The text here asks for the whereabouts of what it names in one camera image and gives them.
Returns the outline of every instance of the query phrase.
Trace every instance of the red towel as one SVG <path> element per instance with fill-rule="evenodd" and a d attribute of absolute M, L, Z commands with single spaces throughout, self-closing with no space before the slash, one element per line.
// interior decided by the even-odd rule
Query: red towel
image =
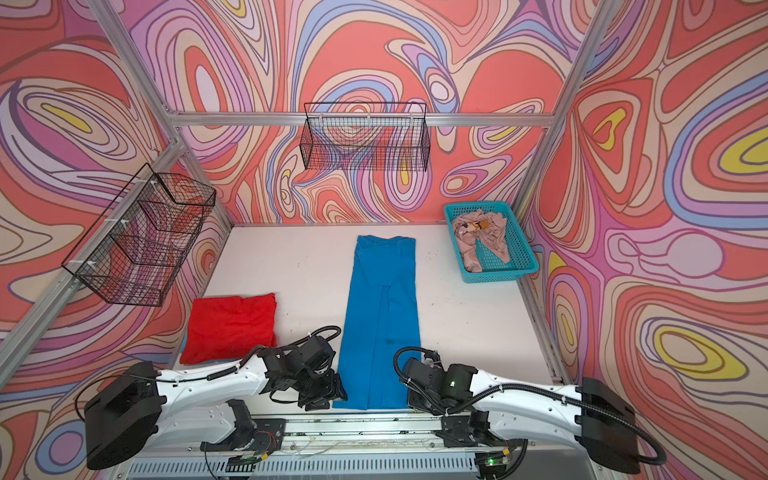
<path fill-rule="evenodd" d="M 199 298 L 192 303 L 184 365 L 243 358 L 254 346 L 276 346 L 275 294 Z"/>

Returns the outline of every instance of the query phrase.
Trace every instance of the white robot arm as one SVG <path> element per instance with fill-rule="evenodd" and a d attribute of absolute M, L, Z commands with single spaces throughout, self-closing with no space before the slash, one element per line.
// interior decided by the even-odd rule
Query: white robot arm
<path fill-rule="evenodd" d="M 328 329 L 336 333 L 327 339 L 318 335 Z M 190 439 L 201 441 L 207 452 L 248 449 L 257 429 L 242 399 L 261 393 L 295 389 L 298 405 L 307 410 L 346 400 L 341 379 L 330 368 L 335 353 L 327 342 L 340 331 L 325 327 L 288 346 L 257 347 L 241 360 L 214 366 L 159 372 L 149 362 L 132 366 L 85 406 L 88 467 L 107 468 L 145 447 Z M 408 351 L 424 353 L 427 361 L 410 358 L 401 369 L 398 358 Z M 435 432 L 446 447 L 508 450 L 517 441 L 519 465 L 528 439 L 547 440 L 585 450 L 596 463 L 631 474 L 639 473 L 640 462 L 666 461 L 660 445 L 634 424 L 634 410 L 596 379 L 584 379 L 581 386 L 545 386 L 460 364 L 446 371 L 437 352 L 421 347 L 400 349 L 393 363 L 409 387 L 410 408 L 444 418 L 463 414 L 452 422 L 454 429 L 444 421 L 443 430 Z M 656 457 L 638 455 L 637 436 Z M 486 478 L 504 478 L 514 468 Z"/>
<path fill-rule="evenodd" d="M 335 332 L 320 335 L 328 330 Z M 88 467 L 111 467 L 146 446 L 190 439 L 207 451 L 245 449 L 256 436 L 241 400 L 250 396 L 291 388 L 306 410 L 346 400 L 341 378 L 330 368 L 336 354 L 328 341 L 340 333 L 338 326 L 323 327 L 286 346 L 259 346 L 240 360 L 195 369 L 133 365 L 85 406 Z"/>
<path fill-rule="evenodd" d="M 409 358 L 401 369 L 398 358 L 412 351 L 424 353 L 428 362 Z M 632 407 L 599 380 L 584 378 L 580 386 L 545 386 L 461 364 L 445 371 L 440 355 L 421 347 L 400 349 L 393 363 L 400 382 L 409 387 L 409 407 L 433 415 L 470 412 L 461 435 L 443 432 L 446 445 L 466 445 L 469 440 L 473 445 L 493 446 L 520 439 L 521 459 L 527 439 L 548 440 L 585 450 L 599 465 L 633 475 L 640 473 L 640 463 L 663 465 L 667 460 L 661 445 L 634 424 Z M 637 437 L 657 455 L 639 455 Z"/>

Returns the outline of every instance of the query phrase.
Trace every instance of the wall-mounted wire basket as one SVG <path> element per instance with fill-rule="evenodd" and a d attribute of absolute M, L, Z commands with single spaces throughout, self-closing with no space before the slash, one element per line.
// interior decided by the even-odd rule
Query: wall-mounted wire basket
<path fill-rule="evenodd" d="M 426 104 L 414 101 L 305 103 L 304 168 L 426 171 L 426 112 Z"/>
<path fill-rule="evenodd" d="M 161 306 L 214 207 L 216 191 L 181 174 L 155 172 L 134 188 L 141 188 L 136 201 L 79 267 L 70 270 L 69 259 L 80 242 L 61 265 L 107 303 Z"/>

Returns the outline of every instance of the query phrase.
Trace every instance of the folded blue garment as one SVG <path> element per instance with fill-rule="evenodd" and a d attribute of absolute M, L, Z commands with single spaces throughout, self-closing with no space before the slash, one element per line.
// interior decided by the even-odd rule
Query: folded blue garment
<path fill-rule="evenodd" d="M 404 346 L 421 346 L 415 250 L 412 238 L 357 237 L 339 351 L 339 374 L 349 400 L 333 406 L 407 408 L 407 388 L 398 381 L 392 358 Z M 418 355 L 400 356 L 401 368 Z"/>

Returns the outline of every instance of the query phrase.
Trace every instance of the plastic basket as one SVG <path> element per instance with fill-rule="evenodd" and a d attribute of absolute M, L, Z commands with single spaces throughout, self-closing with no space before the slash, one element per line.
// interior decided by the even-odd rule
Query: plastic basket
<path fill-rule="evenodd" d="M 477 210 L 482 210 L 486 213 L 494 212 L 506 217 L 507 230 L 505 240 L 509 248 L 510 260 L 509 263 L 503 263 L 482 242 L 477 242 L 478 260 L 480 260 L 480 266 L 482 266 L 483 271 L 481 273 L 470 273 L 464 268 L 462 255 L 458 252 L 456 236 L 453 233 L 451 222 L 459 215 L 470 214 Z M 466 283 L 508 282 L 538 270 L 536 256 L 533 254 L 531 246 L 528 245 L 528 241 L 525 239 L 525 235 L 509 205 L 504 202 L 464 202 L 460 204 L 447 204 L 443 211 L 445 211 L 445 220 L 448 222 L 453 250 L 456 252 L 458 268 L 461 270 L 462 279 Z"/>

